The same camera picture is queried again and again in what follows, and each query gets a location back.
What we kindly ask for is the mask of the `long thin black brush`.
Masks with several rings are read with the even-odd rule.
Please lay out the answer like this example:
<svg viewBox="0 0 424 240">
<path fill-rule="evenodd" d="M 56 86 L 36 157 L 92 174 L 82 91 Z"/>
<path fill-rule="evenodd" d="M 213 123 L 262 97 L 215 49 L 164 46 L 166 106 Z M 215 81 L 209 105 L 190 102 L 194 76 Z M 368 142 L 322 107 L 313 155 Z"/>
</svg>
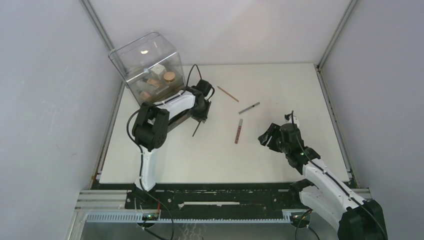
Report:
<svg viewBox="0 0 424 240">
<path fill-rule="evenodd" d="M 195 128 L 195 130 L 194 130 L 194 132 L 193 132 L 193 134 L 192 134 L 192 137 L 194 137 L 194 136 L 195 136 L 195 134 L 196 134 L 196 132 L 198 131 L 199 126 L 201 125 L 201 123 L 202 123 L 202 121 L 199 121 L 199 122 L 198 122 L 198 124 L 196 125 L 196 128 Z"/>
</svg>

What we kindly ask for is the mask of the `red lip gloss tube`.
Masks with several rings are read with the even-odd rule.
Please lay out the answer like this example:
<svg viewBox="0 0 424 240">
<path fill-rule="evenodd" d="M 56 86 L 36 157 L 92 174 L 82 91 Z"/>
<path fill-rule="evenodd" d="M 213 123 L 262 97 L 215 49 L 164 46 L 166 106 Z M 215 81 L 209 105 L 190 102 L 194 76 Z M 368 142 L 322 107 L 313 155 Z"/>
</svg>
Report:
<svg viewBox="0 0 424 240">
<path fill-rule="evenodd" d="M 235 140 L 234 140 L 235 144 L 238 144 L 238 142 L 239 142 L 239 138 L 240 138 L 240 134 L 241 134 L 241 130 L 242 130 L 242 125 L 243 125 L 243 119 L 241 118 L 239 120 L 239 123 L 238 123 L 238 126 L 237 126 L 236 137 L 235 137 Z"/>
</svg>

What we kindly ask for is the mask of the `grey mascara wand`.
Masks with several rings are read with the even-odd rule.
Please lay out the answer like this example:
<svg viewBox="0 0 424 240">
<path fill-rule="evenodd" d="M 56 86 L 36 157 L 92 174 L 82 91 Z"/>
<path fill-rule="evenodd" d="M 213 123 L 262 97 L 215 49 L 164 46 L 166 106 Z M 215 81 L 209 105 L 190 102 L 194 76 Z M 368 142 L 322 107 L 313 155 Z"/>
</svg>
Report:
<svg viewBox="0 0 424 240">
<path fill-rule="evenodd" d="M 254 103 L 253 105 L 250 105 L 250 106 L 246 107 L 245 109 L 243 109 L 243 110 L 239 111 L 239 112 L 238 112 L 238 114 L 239 114 L 239 115 L 241 115 L 241 114 L 243 114 L 243 113 L 247 112 L 248 110 L 250 110 L 250 109 L 252 109 L 252 108 L 254 108 L 254 107 L 258 106 L 259 104 L 260 104 L 260 102 L 256 102 L 256 103 Z"/>
</svg>

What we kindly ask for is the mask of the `wooden stick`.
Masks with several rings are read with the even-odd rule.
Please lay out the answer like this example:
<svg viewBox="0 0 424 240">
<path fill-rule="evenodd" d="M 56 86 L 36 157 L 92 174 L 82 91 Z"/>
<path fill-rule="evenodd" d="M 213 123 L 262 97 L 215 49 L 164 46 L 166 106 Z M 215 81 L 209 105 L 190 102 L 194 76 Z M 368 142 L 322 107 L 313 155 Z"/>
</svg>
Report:
<svg viewBox="0 0 424 240">
<path fill-rule="evenodd" d="M 217 88 L 219 90 L 221 90 L 223 93 L 225 93 L 227 96 L 229 96 L 230 98 L 232 98 L 233 100 L 235 100 L 237 103 L 239 103 L 239 99 L 237 99 L 235 96 L 233 96 L 232 94 L 230 94 L 228 91 L 226 91 L 225 89 L 223 89 L 221 86 L 217 86 Z"/>
</svg>

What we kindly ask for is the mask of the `small foundation bottle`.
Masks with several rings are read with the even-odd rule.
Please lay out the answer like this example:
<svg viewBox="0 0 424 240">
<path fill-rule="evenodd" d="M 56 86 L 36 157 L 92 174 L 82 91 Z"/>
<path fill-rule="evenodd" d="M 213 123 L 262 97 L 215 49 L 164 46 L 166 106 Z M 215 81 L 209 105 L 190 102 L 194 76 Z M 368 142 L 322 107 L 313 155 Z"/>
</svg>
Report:
<svg viewBox="0 0 424 240">
<path fill-rule="evenodd" d="M 139 97 L 143 101 L 149 101 L 151 99 L 151 94 L 148 91 L 141 91 Z"/>
</svg>

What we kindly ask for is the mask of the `white cube container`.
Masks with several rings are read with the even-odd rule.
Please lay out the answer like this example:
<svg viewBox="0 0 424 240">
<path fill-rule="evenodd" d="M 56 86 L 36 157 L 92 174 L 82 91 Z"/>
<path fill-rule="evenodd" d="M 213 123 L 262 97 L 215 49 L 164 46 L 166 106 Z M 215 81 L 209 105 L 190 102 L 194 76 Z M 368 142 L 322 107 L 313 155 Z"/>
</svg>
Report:
<svg viewBox="0 0 424 240">
<path fill-rule="evenodd" d="M 155 79 L 161 80 L 167 72 L 167 69 L 162 64 L 155 64 L 149 69 L 149 71 Z"/>
</svg>

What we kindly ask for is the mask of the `clear acrylic organizer box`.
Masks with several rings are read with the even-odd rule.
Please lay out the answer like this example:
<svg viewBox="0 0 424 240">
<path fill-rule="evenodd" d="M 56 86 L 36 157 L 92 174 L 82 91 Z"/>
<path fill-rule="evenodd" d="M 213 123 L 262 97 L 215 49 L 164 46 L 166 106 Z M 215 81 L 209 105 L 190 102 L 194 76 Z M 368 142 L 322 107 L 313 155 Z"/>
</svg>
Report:
<svg viewBox="0 0 424 240">
<path fill-rule="evenodd" d="M 160 33 L 153 31 L 125 45 L 113 49 L 109 59 L 123 78 L 139 106 L 144 102 L 156 103 L 172 97 L 186 86 L 186 78 L 178 50 Z M 166 82 L 152 76 L 150 68 L 156 64 L 166 67 L 167 72 L 176 74 L 173 82 Z M 162 88 L 145 88 L 143 81 L 155 79 L 161 82 Z M 151 99 L 143 101 L 139 94 L 149 92 Z"/>
</svg>

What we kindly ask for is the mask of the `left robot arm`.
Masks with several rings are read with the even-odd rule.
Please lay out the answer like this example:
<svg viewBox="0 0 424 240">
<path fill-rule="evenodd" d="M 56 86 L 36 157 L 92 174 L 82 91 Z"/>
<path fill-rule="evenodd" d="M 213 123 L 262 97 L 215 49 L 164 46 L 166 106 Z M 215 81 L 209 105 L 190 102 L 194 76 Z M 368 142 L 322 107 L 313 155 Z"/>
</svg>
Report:
<svg viewBox="0 0 424 240">
<path fill-rule="evenodd" d="M 136 119 L 127 134 L 141 152 L 139 177 L 134 184 L 142 190 L 136 200 L 143 208 L 153 207 L 157 200 L 156 194 L 150 190 L 157 183 L 156 158 L 168 132 L 183 122 L 185 117 L 194 119 L 198 124 L 205 123 L 212 103 L 210 98 L 214 93 L 215 88 L 201 79 L 196 85 L 185 86 L 163 101 L 142 103 L 132 115 Z"/>
</svg>

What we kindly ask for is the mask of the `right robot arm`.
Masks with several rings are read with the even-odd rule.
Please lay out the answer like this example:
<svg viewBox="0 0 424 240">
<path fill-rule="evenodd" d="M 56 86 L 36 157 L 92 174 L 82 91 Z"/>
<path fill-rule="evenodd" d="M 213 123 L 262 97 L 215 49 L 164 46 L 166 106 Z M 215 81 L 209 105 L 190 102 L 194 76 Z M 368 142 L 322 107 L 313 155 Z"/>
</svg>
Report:
<svg viewBox="0 0 424 240">
<path fill-rule="evenodd" d="M 258 137 L 262 146 L 283 153 L 304 178 L 291 185 L 289 203 L 306 206 L 327 221 L 340 240 L 388 239 L 384 212 L 376 200 L 366 200 L 338 179 L 320 155 L 304 144 L 295 123 L 271 124 Z"/>
</svg>

